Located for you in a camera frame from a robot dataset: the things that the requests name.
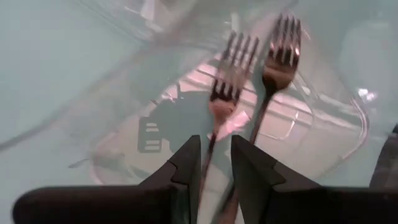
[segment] black plastic part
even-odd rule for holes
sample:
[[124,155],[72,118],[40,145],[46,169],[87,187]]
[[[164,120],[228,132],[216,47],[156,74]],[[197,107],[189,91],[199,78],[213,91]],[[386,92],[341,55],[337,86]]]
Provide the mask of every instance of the black plastic part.
[[370,188],[398,189],[398,125],[387,138],[381,149],[376,168],[374,169]]
[[396,190],[322,187],[241,136],[231,157],[246,224],[398,223]]
[[197,222],[200,137],[137,186],[46,187],[21,196],[15,224]]

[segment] fork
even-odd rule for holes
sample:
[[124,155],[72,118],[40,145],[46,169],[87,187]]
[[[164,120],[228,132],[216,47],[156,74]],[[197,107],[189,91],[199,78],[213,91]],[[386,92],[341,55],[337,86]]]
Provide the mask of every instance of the fork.
[[[271,34],[268,56],[262,73],[266,94],[257,114],[250,142],[255,143],[269,102],[278,92],[287,88],[294,79],[300,58],[301,24],[294,16],[281,14]],[[218,223],[234,223],[238,212],[238,194],[232,187],[223,206]]]
[[220,127],[236,110],[236,105],[238,104],[243,86],[249,78],[250,68],[259,43],[258,38],[255,38],[252,42],[251,37],[247,36],[246,41],[243,44],[244,36],[240,33],[236,41],[236,45],[232,47],[235,39],[236,33],[232,32],[228,39],[227,48],[221,56],[210,95],[209,108],[213,113],[215,123],[205,161],[201,169],[202,177],[200,182],[200,198],[203,192],[206,174],[210,165],[217,134],[220,131]]

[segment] fork tines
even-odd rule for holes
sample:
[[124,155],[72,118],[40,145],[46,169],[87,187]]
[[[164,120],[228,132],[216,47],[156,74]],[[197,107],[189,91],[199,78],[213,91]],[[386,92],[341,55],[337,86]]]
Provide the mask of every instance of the fork tines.
[[294,16],[281,14],[272,31],[269,57],[287,65],[299,62],[301,23]]
[[212,98],[215,93],[224,94],[233,98],[239,97],[240,88],[243,87],[254,64],[259,39],[232,32],[229,36],[227,47],[222,54],[216,79],[213,84]]

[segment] metal fork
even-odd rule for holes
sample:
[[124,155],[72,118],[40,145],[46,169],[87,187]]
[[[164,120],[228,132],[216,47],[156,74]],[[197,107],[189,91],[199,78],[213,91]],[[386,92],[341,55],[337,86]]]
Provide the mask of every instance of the metal fork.
[[[294,16],[281,14],[271,34],[268,56],[262,73],[266,95],[257,114],[250,142],[255,143],[272,97],[287,88],[294,79],[300,58],[301,25]],[[232,187],[218,223],[234,223],[238,212],[238,194]]]
[[236,110],[236,105],[238,104],[243,86],[249,78],[253,58],[259,43],[258,38],[252,41],[251,37],[247,36],[243,44],[244,36],[242,33],[239,34],[235,46],[232,47],[235,40],[236,33],[232,32],[228,40],[227,48],[221,56],[210,95],[209,108],[213,113],[215,123],[208,146],[208,152],[201,170],[200,198],[217,134],[220,127]]

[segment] fork handle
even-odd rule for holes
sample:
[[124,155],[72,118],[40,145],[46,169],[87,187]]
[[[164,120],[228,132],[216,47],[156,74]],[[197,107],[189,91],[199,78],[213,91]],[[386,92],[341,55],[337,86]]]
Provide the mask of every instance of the fork handle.
[[217,132],[213,131],[213,133],[211,134],[211,139],[210,139],[210,143],[209,143],[208,150],[206,153],[205,161],[201,168],[199,203],[201,201],[201,195],[202,195],[203,189],[205,188],[205,180],[206,180],[206,176],[207,176],[207,171],[210,166],[210,161],[211,161],[211,157],[213,155],[213,150],[214,150],[214,145],[216,144],[216,140],[217,140]]
[[[272,97],[277,92],[275,82],[267,82],[263,80],[264,86],[266,88],[266,94],[262,100],[260,110],[257,114],[256,120],[254,122],[254,127],[250,135],[250,143],[256,143],[257,135],[261,127],[262,120],[266,114],[269,102],[271,102]],[[233,224],[238,214],[239,199],[238,192],[236,191],[234,185],[229,191],[229,197],[222,206],[221,216],[218,219],[218,224]]]
[[256,120],[254,122],[254,127],[253,127],[253,130],[251,131],[251,135],[250,135],[249,141],[252,144],[256,143],[257,135],[259,133],[262,120],[264,119],[264,116],[266,115],[266,111],[267,111],[269,102],[271,102],[271,99],[273,96],[274,96],[274,92],[266,93],[266,95],[264,96],[264,99],[262,100],[260,110],[257,114]]

